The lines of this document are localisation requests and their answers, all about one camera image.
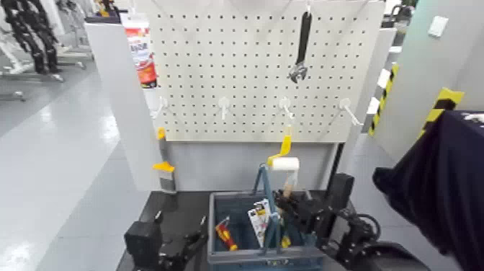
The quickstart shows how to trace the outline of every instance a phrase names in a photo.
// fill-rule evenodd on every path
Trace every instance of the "metal peg hook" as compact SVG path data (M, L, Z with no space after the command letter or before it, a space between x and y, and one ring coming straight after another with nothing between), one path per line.
M349 109L350 105L351 105L351 100L348 98L345 98L339 101L339 109L345 110L349 114L349 116L351 117L351 123L353 123L353 125L360 125L360 126L363 125L363 123L361 123L357 119L357 117L353 114L353 112Z
M222 120L225 120L229 106L230 101L226 97L222 97L218 100L218 107L222 109Z
M279 108L286 112L289 119L294 120L295 119L294 113L289 111L290 106L291 106L291 100L289 100L287 97L284 97L279 101Z
M311 0L306 1L306 9L308 11L308 16L311 15Z
M160 112L162 111L163 108L168 108L168 100L160 96L160 105L158 106L158 109L155 112L151 113L151 118L156 119L158 115L160 115Z

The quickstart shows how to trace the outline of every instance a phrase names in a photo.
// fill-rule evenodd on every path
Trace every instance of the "adjustable wrench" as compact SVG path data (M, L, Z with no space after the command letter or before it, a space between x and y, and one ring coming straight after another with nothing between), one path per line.
M299 36L299 48L297 52L296 64L289 71L289 78L297 84L297 80L304 80L308 68L304 67L304 59L306 57L306 49L308 48L309 32L311 29L311 20L313 15L304 12L301 20L301 33Z

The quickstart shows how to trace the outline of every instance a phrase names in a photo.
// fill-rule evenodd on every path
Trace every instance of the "white roller cover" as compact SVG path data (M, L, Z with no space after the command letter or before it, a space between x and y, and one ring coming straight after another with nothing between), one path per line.
M297 157L279 157L272 161L272 170L278 171L297 171L299 170L299 159Z

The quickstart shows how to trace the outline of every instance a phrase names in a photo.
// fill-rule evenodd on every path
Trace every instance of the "yellow roller handle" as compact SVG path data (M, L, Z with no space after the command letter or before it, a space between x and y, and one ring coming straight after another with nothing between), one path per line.
M276 159L277 157L287 155L290 151L291 151L291 135L289 134L284 136L284 139L282 140L282 143L281 143L281 150L279 151L279 153L276 155L270 156L267 159L267 165L272 166L272 162L274 161L274 159Z

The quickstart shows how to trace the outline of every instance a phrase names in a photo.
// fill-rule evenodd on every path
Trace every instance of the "white pegboard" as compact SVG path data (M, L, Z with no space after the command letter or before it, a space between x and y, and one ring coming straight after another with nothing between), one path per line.
M381 1L311 1L306 80L291 82L306 1L146 0L158 73L169 108L155 120L171 141L279 142L295 113L294 142L344 142L385 7ZM222 120L220 98L230 101Z

